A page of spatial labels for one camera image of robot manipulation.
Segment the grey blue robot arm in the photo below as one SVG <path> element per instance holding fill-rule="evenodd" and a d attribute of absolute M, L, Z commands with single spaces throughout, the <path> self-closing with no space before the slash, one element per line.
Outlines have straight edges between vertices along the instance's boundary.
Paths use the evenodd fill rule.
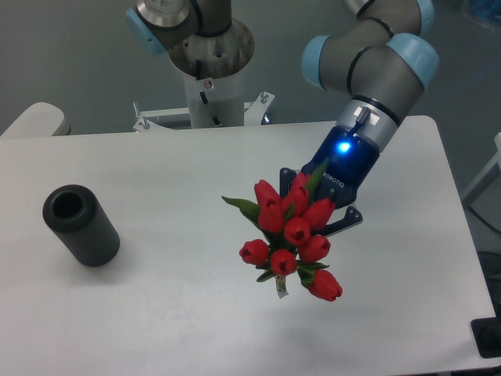
<path fill-rule="evenodd" d="M 323 90 L 344 90 L 350 102 L 313 158 L 326 171 L 315 199 L 345 209 L 321 229 L 331 236 L 362 221 L 358 189 L 438 68 L 423 34 L 434 20 L 429 1 L 353 1 L 356 27 L 344 37 L 320 35 L 306 46 L 301 71 Z M 243 101 L 242 75 L 254 55 L 250 30 L 228 1 L 138 1 L 126 13 L 134 36 L 153 55 L 168 54 L 183 76 L 193 128 L 259 125 L 272 97 Z"/>

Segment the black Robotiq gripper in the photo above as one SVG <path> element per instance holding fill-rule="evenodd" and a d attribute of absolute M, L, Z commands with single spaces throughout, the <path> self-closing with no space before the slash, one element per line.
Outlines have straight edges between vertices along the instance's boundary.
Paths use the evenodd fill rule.
<path fill-rule="evenodd" d="M 321 175 L 314 200 L 330 199 L 337 208 L 346 207 L 344 217 L 323 229 L 326 237 L 341 233 L 363 222 L 363 216 L 355 205 L 359 187 L 380 156 L 380 151 L 370 142 L 354 135 L 342 126 L 334 126 L 314 154 L 302 167 L 304 174 L 311 174 L 325 160 L 329 161 Z M 286 196 L 298 187 L 296 178 L 300 170 L 279 170 L 279 195 Z"/>

